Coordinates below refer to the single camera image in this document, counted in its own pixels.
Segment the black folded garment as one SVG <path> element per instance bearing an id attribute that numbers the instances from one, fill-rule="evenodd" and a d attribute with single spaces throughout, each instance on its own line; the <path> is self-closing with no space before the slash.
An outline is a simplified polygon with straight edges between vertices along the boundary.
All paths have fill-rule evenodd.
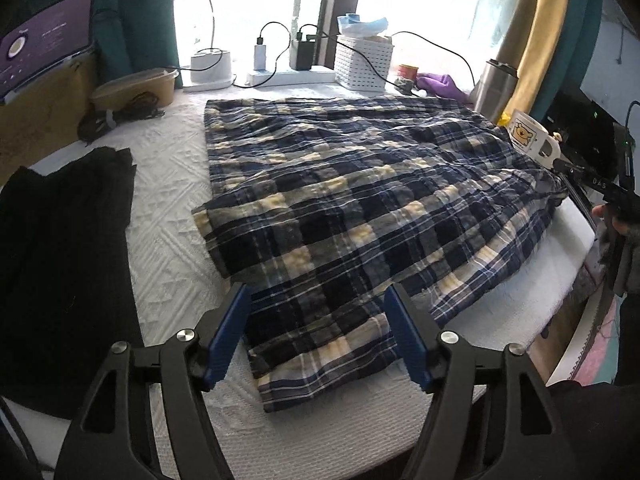
<path id="1" fill-rule="evenodd" d="M 116 341 L 140 346 L 126 229 L 136 166 L 96 148 L 1 191 L 1 393 L 72 419 Z"/>

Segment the white charger plug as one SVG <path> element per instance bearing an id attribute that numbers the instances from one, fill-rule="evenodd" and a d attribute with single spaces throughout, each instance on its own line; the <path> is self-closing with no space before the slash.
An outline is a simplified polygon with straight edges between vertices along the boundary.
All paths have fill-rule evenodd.
<path id="1" fill-rule="evenodd" d="M 264 38 L 258 36 L 256 38 L 256 44 L 254 45 L 254 62 L 253 70 L 263 72 L 266 69 L 266 45 L 264 44 Z"/>

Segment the stainless steel tumbler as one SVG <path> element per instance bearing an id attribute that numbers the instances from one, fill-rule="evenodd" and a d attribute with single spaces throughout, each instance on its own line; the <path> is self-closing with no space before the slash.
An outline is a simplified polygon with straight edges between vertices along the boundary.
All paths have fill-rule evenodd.
<path id="1" fill-rule="evenodd" d="M 496 124 L 518 84 L 518 72 L 508 63 L 491 58 L 471 92 L 473 110 Z"/>

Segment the white desk lamp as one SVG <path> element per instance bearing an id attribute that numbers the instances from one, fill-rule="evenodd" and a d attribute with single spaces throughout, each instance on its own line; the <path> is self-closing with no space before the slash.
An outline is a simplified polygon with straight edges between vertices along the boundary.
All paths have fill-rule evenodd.
<path id="1" fill-rule="evenodd" d="M 215 0 L 174 0 L 178 61 L 171 64 L 186 91 L 222 90 L 235 76 L 231 53 L 216 44 Z"/>

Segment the navy plaid pants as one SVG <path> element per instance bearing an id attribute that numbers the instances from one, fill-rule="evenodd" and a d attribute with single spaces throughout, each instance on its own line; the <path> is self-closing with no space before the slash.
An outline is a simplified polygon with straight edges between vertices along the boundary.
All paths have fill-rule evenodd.
<path id="1" fill-rule="evenodd" d="M 566 197 L 453 100 L 211 100 L 204 128 L 212 197 L 193 219 L 218 273 L 252 292 L 266 412 L 384 370 L 390 285 L 447 323 L 522 266 Z"/>

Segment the white power strip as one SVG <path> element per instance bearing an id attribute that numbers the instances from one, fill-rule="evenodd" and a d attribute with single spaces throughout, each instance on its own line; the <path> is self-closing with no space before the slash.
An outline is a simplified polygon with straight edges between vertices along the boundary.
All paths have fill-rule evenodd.
<path id="1" fill-rule="evenodd" d="M 295 86 L 296 84 L 333 84 L 335 72 L 330 68 L 313 65 L 310 70 L 292 70 L 285 67 L 273 74 L 271 70 L 251 70 L 244 84 L 250 87 Z"/>

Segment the gold curtain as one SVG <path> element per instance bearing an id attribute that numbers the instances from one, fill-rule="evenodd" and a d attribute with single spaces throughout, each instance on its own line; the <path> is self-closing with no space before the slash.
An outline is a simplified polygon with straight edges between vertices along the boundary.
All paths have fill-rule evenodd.
<path id="1" fill-rule="evenodd" d="M 516 68 L 518 83 L 503 111 L 530 112 L 560 40 L 568 0 L 518 0 L 497 58 Z"/>

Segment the teal curtain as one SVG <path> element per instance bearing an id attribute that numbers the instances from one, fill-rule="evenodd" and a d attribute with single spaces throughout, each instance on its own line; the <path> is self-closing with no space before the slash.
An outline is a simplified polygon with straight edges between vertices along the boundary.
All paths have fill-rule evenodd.
<path id="1" fill-rule="evenodd" d="M 178 65 L 174 0 L 94 0 L 99 82 Z"/>

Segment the white bear mug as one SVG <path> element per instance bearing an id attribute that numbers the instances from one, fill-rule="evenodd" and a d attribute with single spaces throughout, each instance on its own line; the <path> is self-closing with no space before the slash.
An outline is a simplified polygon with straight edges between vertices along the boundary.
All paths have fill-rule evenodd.
<path id="1" fill-rule="evenodd" d="M 562 155 L 559 141 L 543 125 L 521 110 L 514 110 L 506 125 L 514 148 L 544 168 L 552 169 Z"/>

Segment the white perforated basket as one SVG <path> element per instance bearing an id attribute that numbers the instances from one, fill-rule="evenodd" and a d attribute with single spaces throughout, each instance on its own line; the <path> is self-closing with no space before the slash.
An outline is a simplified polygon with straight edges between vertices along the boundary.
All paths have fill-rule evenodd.
<path id="1" fill-rule="evenodd" d="M 390 72 L 394 46 L 390 37 L 335 40 L 335 80 L 342 87 L 360 92 L 383 92 Z"/>

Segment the purple screen tablet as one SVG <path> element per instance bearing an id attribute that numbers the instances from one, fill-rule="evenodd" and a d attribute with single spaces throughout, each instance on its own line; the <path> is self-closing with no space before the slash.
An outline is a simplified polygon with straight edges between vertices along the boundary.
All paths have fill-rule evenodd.
<path id="1" fill-rule="evenodd" d="M 60 0 L 1 40 L 1 104 L 37 77 L 91 50 L 94 0 Z"/>

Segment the blue white packet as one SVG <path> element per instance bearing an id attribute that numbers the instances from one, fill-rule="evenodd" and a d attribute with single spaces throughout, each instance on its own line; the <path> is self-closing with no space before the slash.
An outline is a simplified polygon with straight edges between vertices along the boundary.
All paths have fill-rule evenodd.
<path id="1" fill-rule="evenodd" d="M 388 29 L 386 18 L 363 21 L 357 13 L 346 13 L 337 18 L 337 27 L 341 35 L 349 38 L 369 38 L 381 35 Z"/>

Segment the black power adapter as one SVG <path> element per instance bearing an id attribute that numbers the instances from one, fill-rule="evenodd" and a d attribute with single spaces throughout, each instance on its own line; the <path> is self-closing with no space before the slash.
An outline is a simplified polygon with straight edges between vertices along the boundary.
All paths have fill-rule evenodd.
<path id="1" fill-rule="evenodd" d="M 292 70 L 311 70 L 314 64 L 314 50 L 316 50 L 316 40 L 314 35 L 304 36 L 298 32 L 292 41 L 290 49 L 290 67 Z"/>

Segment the tan lidded container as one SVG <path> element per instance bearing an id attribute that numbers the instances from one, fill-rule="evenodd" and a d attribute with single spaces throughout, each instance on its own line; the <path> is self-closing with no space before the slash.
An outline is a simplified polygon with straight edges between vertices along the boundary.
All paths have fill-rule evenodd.
<path id="1" fill-rule="evenodd" d="M 96 110 L 121 110 L 144 92 L 157 97 L 157 105 L 166 107 L 174 100 L 178 70 L 153 68 L 102 84 L 92 92 L 90 102 Z"/>

